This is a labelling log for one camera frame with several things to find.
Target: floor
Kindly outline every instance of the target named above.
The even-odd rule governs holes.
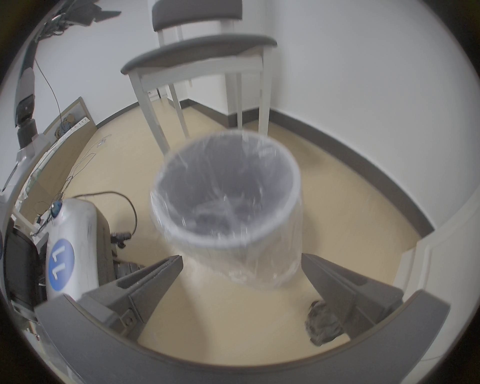
[[[172,150],[184,145],[174,108],[165,100],[154,102],[154,108]],[[192,138],[224,129],[193,108],[184,115]],[[256,124],[246,128],[256,129]],[[269,135],[292,152],[301,169],[303,251],[391,284],[401,254],[419,240],[413,227],[377,190],[326,152],[272,123]],[[73,179],[66,197],[104,190],[126,194],[139,222],[119,257],[150,265],[175,254],[150,217],[150,188],[164,159],[140,109],[99,129],[79,159],[92,145],[96,155]],[[131,209],[121,198],[90,199],[111,231],[132,229]],[[346,335],[321,347],[310,342],[304,322],[319,295],[301,270],[283,288],[258,291],[190,259],[184,264],[138,340],[144,347],[196,362],[260,365],[312,356],[348,342]]]

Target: baseboard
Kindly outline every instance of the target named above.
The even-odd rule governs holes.
[[[114,113],[113,115],[107,117],[105,120],[102,120],[100,123],[96,125],[97,128],[103,127],[105,124],[108,122],[111,122],[113,119],[117,118],[120,115],[123,115],[125,112],[128,112],[130,109],[134,109],[135,107],[138,107],[138,101],[136,101],[133,104],[130,104],[128,107],[125,107],[118,112]]]
[[[333,137],[302,121],[271,110],[270,121],[327,151],[357,172],[385,196],[422,237],[434,231],[433,225],[412,199],[376,165]]]
[[[168,99],[168,102],[173,106],[173,101]],[[125,113],[136,106],[138,106],[138,102],[129,105],[103,120],[97,124],[97,127],[100,128],[109,121],[120,116],[122,113]],[[236,113],[224,115],[223,113],[190,99],[182,100],[180,106],[182,109],[192,107],[226,128],[234,128],[237,126]],[[247,124],[257,119],[258,108],[243,112],[243,124]],[[410,197],[398,185],[396,185],[393,180],[362,155],[315,127],[281,112],[270,110],[270,121],[315,144],[357,172],[399,210],[421,237],[425,237],[434,231],[433,225],[413,200],[410,199]]]

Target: trash can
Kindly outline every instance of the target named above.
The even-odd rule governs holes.
[[[151,192],[167,241],[234,282],[276,288],[301,258],[300,170],[277,141],[214,133],[169,154]]]

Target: chair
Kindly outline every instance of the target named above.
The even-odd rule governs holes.
[[[159,0],[152,9],[153,28],[163,44],[162,30],[199,21],[242,19],[241,0]],[[178,81],[212,74],[236,74],[237,126],[242,128],[241,74],[259,72],[259,133],[268,134],[272,84],[272,49],[276,41],[268,36],[226,33],[202,36],[163,45],[123,66],[147,123],[165,155],[169,145],[148,97],[150,89],[168,85],[185,137],[188,131],[175,87]]]

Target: blue circle sticker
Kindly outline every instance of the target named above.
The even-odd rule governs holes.
[[[68,240],[58,240],[48,258],[48,279],[52,288],[60,291],[72,276],[75,256]]]

